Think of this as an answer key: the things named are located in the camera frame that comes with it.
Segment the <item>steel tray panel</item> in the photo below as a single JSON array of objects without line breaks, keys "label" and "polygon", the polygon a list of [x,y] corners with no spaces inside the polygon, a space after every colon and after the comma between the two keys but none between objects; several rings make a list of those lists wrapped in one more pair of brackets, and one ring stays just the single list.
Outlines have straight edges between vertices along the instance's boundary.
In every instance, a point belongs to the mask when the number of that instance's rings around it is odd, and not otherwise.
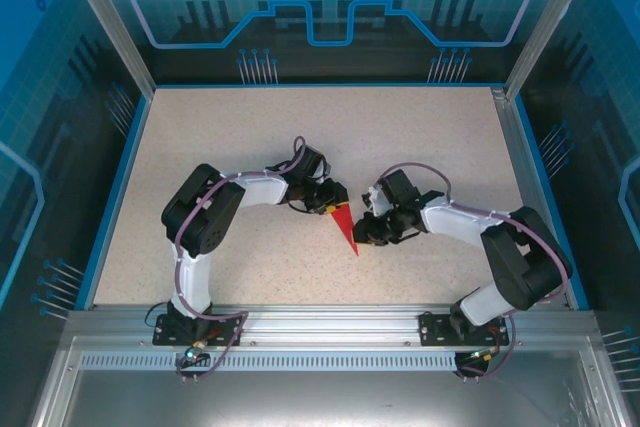
[{"label": "steel tray panel", "polygon": [[86,371],[58,352],[28,427],[640,427],[589,341],[520,350],[491,377],[454,372]]}]

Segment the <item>aluminium frame post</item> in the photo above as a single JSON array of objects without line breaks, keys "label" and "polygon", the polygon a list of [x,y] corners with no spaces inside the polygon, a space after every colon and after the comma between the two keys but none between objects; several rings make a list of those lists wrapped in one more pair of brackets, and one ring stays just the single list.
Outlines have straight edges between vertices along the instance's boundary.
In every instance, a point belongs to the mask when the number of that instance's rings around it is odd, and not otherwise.
[{"label": "aluminium frame post", "polygon": [[156,84],[112,0],[86,0],[141,94],[152,100]]},{"label": "aluminium frame post", "polygon": [[573,0],[549,0],[524,45],[505,83],[505,100],[514,103],[516,96],[536,66],[545,47]]}]

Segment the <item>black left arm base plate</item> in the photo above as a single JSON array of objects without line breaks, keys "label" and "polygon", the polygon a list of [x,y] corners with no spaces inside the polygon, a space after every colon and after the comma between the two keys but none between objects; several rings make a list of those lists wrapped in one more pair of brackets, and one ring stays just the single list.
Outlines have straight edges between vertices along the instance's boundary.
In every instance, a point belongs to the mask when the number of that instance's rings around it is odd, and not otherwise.
[{"label": "black left arm base plate", "polygon": [[187,347],[201,341],[207,346],[223,347],[236,333],[238,326],[238,319],[209,321],[161,314],[154,326],[152,344],[154,346]]}]

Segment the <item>aluminium cross rail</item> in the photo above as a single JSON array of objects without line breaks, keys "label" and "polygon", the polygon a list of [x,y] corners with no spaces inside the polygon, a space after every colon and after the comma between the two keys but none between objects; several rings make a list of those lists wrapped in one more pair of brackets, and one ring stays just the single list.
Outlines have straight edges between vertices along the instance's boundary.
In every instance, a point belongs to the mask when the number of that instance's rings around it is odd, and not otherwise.
[{"label": "aluminium cross rail", "polygon": [[[241,334],[244,350],[417,349],[418,316],[446,314],[446,305],[249,306]],[[145,309],[98,307],[71,313],[61,344],[94,349],[151,346],[153,329],[143,323]],[[599,340],[590,311],[534,308],[514,315],[515,345],[524,350],[573,349]]]}]

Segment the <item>red square paper sheet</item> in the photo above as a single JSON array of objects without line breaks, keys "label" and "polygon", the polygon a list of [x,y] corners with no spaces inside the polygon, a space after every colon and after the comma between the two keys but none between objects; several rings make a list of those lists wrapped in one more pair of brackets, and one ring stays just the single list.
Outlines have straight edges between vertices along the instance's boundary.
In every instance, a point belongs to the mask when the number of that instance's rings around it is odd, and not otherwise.
[{"label": "red square paper sheet", "polygon": [[344,202],[338,204],[337,206],[333,206],[332,210],[330,211],[330,215],[354,254],[358,256],[358,247],[353,238],[354,222],[349,202]]}]

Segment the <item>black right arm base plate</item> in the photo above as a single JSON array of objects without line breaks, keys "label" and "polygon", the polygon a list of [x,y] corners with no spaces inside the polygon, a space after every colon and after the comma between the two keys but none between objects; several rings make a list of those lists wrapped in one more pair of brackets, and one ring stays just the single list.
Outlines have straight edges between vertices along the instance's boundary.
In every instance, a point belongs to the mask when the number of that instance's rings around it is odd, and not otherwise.
[{"label": "black right arm base plate", "polygon": [[435,314],[426,311],[418,317],[420,343],[424,347],[508,346],[510,338],[504,318],[475,326],[460,313]]}]

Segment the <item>aluminium side rail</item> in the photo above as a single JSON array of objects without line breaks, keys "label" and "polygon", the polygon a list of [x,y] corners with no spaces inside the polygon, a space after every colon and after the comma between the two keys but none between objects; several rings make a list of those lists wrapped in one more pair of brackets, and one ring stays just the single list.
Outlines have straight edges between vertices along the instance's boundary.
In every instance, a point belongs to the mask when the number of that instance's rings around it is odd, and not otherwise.
[{"label": "aluminium side rail", "polygon": [[576,268],[530,122],[518,100],[508,100],[501,87],[490,90],[522,200],[539,212],[573,269],[567,293],[555,304],[567,304],[573,310],[577,307],[572,285]]}]

